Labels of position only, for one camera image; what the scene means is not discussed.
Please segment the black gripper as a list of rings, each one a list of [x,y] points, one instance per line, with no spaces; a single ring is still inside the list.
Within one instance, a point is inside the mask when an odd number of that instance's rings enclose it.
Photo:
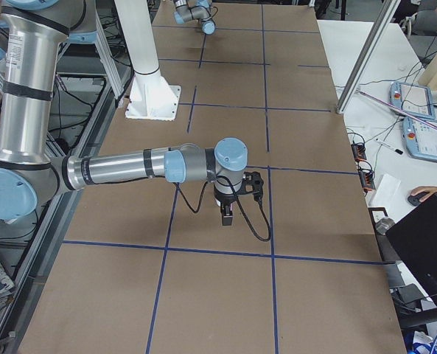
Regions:
[[[219,190],[214,190],[214,197],[217,201],[222,217],[223,226],[232,226],[233,224],[233,203],[237,202],[237,197],[232,194],[225,194]]]

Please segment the person's hand on mouse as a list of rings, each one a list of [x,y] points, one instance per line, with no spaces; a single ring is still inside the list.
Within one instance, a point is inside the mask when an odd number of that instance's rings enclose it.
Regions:
[[[415,189],[413,189],[410,192],[410,195],[417,195],[421,198],[421,202],[425,201],[426,199],[428,199],[432,194],[437,192],[437,187],[433,187],[433,186],[421,186],[421,187],[417,187]]]

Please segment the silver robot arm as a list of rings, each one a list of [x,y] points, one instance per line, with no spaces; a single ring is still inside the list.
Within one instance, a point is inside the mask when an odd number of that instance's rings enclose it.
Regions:
[[[173,184],[214,185],[223,224],[231,222],[248,163],[248,149],[227,137],[213,148],[192,143],[112,156],[46,155],[46,135],[59,46],[91,29],[93,1],[4,1],[9,25],[0,120],[0,219],[33,212],[43,202],[90,185],[163,177]]]
[[[214,34],[216,24],[214,16],[217,14],[217,7],[207,0],[196,1],[190,6],[187,0],[174,0],[174,18],[177,24],[185,24],[190,21],[197,21],[202,32],[206,35]]]

